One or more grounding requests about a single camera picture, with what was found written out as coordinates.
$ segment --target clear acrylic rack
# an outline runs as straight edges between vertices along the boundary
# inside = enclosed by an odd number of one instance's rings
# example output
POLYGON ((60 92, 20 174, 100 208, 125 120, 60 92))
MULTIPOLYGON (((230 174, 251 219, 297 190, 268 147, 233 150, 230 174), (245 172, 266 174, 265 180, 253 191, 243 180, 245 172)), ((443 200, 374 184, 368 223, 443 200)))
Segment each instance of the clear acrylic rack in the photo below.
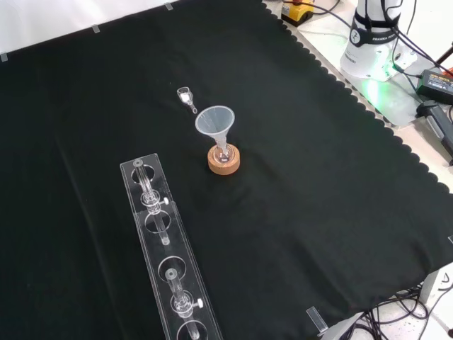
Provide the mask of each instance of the clear acrylic rack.
POLYGON ((222 340, 157 154, 120 165, 168 340, 222 340))

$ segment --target test tube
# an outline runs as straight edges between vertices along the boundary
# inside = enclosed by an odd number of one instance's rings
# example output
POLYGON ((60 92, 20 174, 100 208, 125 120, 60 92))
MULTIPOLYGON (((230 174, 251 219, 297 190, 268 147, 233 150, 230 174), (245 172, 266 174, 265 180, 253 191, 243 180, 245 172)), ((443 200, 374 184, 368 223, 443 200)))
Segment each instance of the test tube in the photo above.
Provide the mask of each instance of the test tube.
POLYGON ((165 228, 164 220, 162 220, 162 214, 153 215, 154 223, 156 224, 157 231, 159 232, 159 236, 161 237, 162 244, 166 246, 170 244, 170 239, 168 238, 168 234, 165 228))
MULTIPOLYGON (((165 277, 168 284, 170 285, 171 292, 175 298, 176 305, 184 305, 186 302, 183 285, 178 277, 178 272, 174 268, 170 268, 165 272, 165 277)), ((196 322, 189 322, 186 324, 187 330, 189 332, 190 338, 192 340, 197 340, 200 338, 200 333, 198 331, 196 322)))
POLYGON ((152 200, 154 199, 153 189, 151 187, 151 182, 147 176, 147 172, 144 168, 143 161, 141 159, 134 160, 135 171, 137 172, 137 177, 139 178, 140 186, 142 187, 143 194, 145 198, 152 200))

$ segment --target small clear object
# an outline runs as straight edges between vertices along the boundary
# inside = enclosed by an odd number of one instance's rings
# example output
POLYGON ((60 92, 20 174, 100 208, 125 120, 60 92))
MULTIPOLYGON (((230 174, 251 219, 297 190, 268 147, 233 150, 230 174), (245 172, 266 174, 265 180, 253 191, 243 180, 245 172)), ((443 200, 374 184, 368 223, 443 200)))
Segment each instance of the small clear object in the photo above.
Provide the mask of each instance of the small clear object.
POLYGON ((313 306, 313 307, 310 307, 309 309, 307 309, 306 313, 309 315, 310 319, 312 320, 312 322, 318 329, 318 331, 319 331, 318 336, 326 333, 328 326, 324 322, 324 319, 321 317, 321 315, 319 315, 318 310, 316 310, 316 308, 313 306))
POLYGON ((179 99, 185 104, 189 105, 190 109, 194 114, 198 113, 197 108, 193 105, 193 94, 190 92, 190 89, 185 86, 177 90, 179 99))
POLYGON ((234 123, 234 112, 226 106, 211 106, 204 109, 195 120, 195 127, 203 135, 214 138, 217 147, 214 157, 220 163, 234 158, 233 149, 227 144, 227 134, 234 123))

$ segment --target funnel stem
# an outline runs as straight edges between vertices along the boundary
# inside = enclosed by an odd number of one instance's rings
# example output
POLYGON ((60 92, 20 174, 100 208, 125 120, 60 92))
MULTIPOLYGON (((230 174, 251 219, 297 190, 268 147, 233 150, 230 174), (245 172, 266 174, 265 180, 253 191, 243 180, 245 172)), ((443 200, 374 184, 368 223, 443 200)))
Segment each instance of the funnel stem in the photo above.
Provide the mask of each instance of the funnel stem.
POLYGON ((223 153, 228 155, 228 148, 227 148, 227 137, 220 137, 215 140, 217 146, 222 149, 223 153))
POLYGON ((198 110, 195 107, 195 105, 193 105, 193 103, 190 103, 189 106, 190 106, 190 109, 192 110, 192 112, 196 115, 198 113, 198 110))

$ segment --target black cloth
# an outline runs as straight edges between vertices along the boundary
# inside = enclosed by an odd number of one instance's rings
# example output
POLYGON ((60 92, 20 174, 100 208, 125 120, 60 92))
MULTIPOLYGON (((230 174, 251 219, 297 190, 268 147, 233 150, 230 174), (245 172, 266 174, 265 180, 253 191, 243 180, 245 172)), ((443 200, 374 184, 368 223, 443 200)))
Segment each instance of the black cloth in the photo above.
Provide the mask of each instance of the black cloth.
POLYGON ((452 199, 259 0, 189 0, 0 65, 1 339, 163 339, 119 164, 158 153, 225 339, 306 339, 453 261, 452 199), (241 167, 176 95, 236 114, 241 167))

